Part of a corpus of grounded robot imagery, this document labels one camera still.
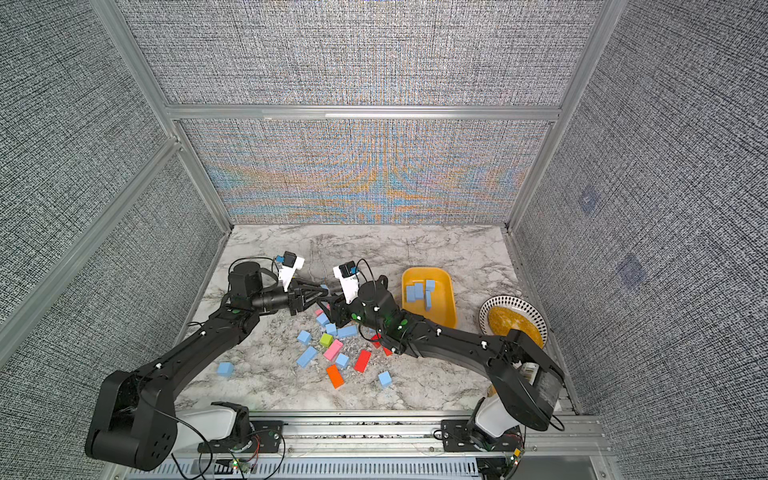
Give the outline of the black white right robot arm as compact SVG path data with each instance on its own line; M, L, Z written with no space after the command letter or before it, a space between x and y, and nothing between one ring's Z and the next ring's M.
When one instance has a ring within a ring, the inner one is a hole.
M385 283L384 278L364 283L351 301L323 288L318 303L332 323L372 329L376 341L397 355L439 359L484 376L519 425L541 432L564 429L553 419L564 371L528 334L483 335L442 326L400 308Z

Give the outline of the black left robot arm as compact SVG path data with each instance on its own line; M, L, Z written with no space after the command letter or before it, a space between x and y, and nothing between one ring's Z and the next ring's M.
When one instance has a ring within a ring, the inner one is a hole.
M178 427L175 400L202 370L242 343L263 316L295 315L332 304L336 292L317 283L278 275L253 260L230 268L228 289L208 320L159 358L133 371L115 371L102 382L86 436L87 457L150 471L171 455Z

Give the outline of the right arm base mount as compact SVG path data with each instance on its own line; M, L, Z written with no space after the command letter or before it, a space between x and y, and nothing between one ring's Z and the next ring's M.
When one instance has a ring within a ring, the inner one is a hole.
M442 442L446 452L514 452L524 448L518 427L492 437L469 420L442 420L435 438Z

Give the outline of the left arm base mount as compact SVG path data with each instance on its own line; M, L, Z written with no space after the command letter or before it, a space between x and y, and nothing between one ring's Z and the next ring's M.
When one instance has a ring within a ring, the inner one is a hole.
M220 440L210 440L214 453L278 453L281 450L284 423L279 420L257 419L248 427L235 426L233 432Z

